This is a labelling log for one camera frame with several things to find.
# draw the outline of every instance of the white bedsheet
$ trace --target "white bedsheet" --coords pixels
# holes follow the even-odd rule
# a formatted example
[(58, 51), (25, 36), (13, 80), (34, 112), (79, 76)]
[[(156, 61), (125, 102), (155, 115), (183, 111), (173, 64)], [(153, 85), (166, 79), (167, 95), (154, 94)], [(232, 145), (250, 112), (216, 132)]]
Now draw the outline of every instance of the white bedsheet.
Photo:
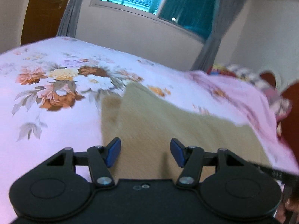
[[(14, 49), (0, 56), (0, 223), (16, 217), (8, 191), (17, 178), (64, 147), (101, 145), (100, 98), (123, 94), (130, 81), (184, 110), (248, 124), (242, 112), (220, 104), (185, 73), (127, 53), (68, 37)], [(257, 136), (275, 167), (298, 172), (289, 149)], [(89, 179), (87, 168), (77, 173)]]

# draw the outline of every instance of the wooden door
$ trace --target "wooden door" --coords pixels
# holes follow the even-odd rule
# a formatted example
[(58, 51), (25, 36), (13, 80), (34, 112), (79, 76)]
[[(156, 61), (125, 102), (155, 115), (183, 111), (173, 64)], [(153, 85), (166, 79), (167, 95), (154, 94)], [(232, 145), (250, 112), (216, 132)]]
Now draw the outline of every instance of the wooden door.
[(68, 0), (29, 0), (21, 45), (55, 37)]

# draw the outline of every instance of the fingers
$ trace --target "fingers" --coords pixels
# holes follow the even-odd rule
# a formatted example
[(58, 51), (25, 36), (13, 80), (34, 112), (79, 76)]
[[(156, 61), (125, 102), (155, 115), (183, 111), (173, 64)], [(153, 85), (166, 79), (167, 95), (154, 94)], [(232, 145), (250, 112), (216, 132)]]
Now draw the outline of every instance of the fingers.
[(299, 202), (288, 199), (286, 202), (286, 209), (288, 211), (299, 212)]
[(276, 215), (275, 215), (275, 218), (280, 222), (280, 223), (284, 223), (284, 221), (286, 220), (286, 216), (285, 216), (285, 207), (283, 204), (280, 204), (278, 209), (277, 209), (277, 212), (276, 212)]

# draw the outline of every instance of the white wall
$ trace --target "white wall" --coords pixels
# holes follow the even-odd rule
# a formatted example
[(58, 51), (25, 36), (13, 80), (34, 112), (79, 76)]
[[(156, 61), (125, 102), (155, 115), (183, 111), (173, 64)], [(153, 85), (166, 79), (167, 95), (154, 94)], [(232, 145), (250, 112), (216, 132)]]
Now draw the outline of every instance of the white wall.
[(29, 0), (0, 0), (0, 53), (20, 46)]
[(299, 0), (253, 0), (232, 59), (272, 70), (279, 90), (299, 79)]
[(243, 31), (243, 27), (247, 20), (251, 8), (252, 0), (247, 0), (243, 9), (240, 11), (235, 21), (232, 23), (225, 36), (222, 38), (220, 48), (215, 58), (215, 64), (228, 64), (237, 47), (238, 40)]
[[(178, 70), (189, 70), (203, 44), (188, 34), (140, 15), (83, 0), (76, 37), (140, 56)], [(225, 35), (216, 62), (229, 61), (246, 21), (251, 0)]]

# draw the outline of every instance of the gray curtain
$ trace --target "gray curtain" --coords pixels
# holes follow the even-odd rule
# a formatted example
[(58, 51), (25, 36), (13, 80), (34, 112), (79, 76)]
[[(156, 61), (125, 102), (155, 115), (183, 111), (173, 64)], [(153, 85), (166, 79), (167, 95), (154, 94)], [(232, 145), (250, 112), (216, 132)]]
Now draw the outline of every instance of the gray curtain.
[(62, 16), (57, 36), (69, 36), (75, 38), (82, 1), (83, 0), (69, 1)]
[(213, 28), (191, 70), (207, 71), (214, 63), (221, 39), (246, 0), (216, 0)]

